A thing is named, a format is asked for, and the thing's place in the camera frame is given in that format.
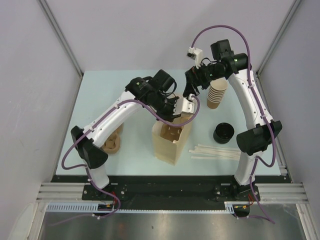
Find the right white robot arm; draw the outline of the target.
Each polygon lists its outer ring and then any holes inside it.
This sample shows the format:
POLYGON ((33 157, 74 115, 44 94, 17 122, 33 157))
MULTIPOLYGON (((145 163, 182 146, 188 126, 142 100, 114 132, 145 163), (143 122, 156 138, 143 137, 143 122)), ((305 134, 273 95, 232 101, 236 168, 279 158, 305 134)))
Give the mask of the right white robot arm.
POLYGON ((281 121, 275 121, 266 109, 254 81, 254 73, 247 53, 235 54, 227 39, 211 46, 213 63, 204 64, 203 51, 190 47, 187 57, 195 65, 185 72, 186 85, 183 96, 199 95, 198 88, 207 89, 213 81, 224 78, 232 86, 244 113, 247 130, 236 136, 241 151, 231 196, 242 201, 249 194, 247 185, 254 181, 256 159, 260 159, 268 146, 275 146, 275 138, 282 130, 281 121))

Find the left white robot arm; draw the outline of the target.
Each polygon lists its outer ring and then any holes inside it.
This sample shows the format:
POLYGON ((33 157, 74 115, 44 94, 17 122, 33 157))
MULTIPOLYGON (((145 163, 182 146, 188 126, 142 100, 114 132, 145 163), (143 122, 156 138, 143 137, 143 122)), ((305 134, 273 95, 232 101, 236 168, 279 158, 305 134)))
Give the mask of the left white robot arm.
POLYGON ((108 154, 102 150, 105 140, 125 120, 145 106, 152 107, 158 117, 173 121, 178 98, 169 99, 168 90, 176 87, 175 79, 162 69, 154 76, 136 77, 125 86, 117 101, 99 118, 84 128, 72 128, 74 147, 86 164, 89 179, 95 183, 93 194, 98 199, 105 200, 111 193, 105 168, 108 154))

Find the brown pulp cup carrier stack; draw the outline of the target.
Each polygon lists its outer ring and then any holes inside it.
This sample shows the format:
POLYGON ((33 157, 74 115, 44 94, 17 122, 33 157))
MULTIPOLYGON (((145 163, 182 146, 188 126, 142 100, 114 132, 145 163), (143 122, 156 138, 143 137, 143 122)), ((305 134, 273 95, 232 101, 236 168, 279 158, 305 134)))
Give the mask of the brown pulp cup carrier stack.
POLYGON ((121 133, 123 131, 124 124, 121 124, 104 142, 101 149, 107 154, 116 154, 121 147, 121 133))

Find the brown paper bag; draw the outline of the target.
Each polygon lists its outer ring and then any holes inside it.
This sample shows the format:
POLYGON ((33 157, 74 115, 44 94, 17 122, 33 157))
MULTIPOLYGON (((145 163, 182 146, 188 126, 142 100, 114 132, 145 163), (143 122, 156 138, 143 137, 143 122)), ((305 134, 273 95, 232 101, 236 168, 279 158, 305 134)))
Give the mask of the brown paper bag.
POLYGON ((156 121, 151 131, 155 157, 173 166, 176 165, 189 138, 192 124, 192 122, 189 122, 188 124, 181 126, 183 127, 183 130, 179 141, 173 143, 160 137, 161 128, 165 124, 161 121, 156 121))

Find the single brown pulp cup carrier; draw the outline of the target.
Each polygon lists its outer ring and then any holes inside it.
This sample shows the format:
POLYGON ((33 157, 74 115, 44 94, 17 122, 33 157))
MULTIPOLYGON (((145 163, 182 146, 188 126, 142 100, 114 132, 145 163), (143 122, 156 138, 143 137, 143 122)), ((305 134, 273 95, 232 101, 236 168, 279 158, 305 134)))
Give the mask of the single brown pulp cup carrier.
POLYGON ((183 127, 172 127, 164 124, 161 127, 160 137, 172 143, 177 143, 180 139, 183 127))

